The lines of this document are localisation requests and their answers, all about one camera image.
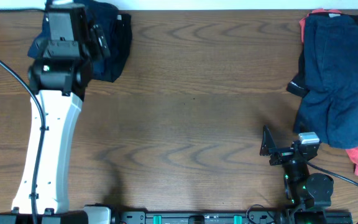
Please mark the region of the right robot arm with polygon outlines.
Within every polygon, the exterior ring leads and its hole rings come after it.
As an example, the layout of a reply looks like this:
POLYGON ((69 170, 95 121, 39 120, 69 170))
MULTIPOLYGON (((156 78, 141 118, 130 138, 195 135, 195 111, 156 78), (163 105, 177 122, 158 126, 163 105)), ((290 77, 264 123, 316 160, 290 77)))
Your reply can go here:
POLYGON ((333 179, 322 173, 311 174, 308 162, 317 156, 319 137, 301 133, 291 146, 279 148, 267 126, 262 129, 261 156, 269 156, 271 166, 282 166, 285 194, 291 205, 274 216, 275 223, 326 223, 324 209, 331 206, 333 179))

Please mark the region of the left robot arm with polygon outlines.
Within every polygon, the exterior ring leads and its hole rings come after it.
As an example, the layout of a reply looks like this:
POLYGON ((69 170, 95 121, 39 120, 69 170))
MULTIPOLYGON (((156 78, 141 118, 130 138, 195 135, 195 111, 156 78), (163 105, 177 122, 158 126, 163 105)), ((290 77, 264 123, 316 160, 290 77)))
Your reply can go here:
POLYGON ((0 223, 113 223, 106 205, 70 210, 68 171, 76 121, 93 63, 109 56, 99 25, 90 26, 85 6, 54 3, 45 10, 50 35, 38 42, 29 67, 32 125, 24 172, 9 212, 0 223))

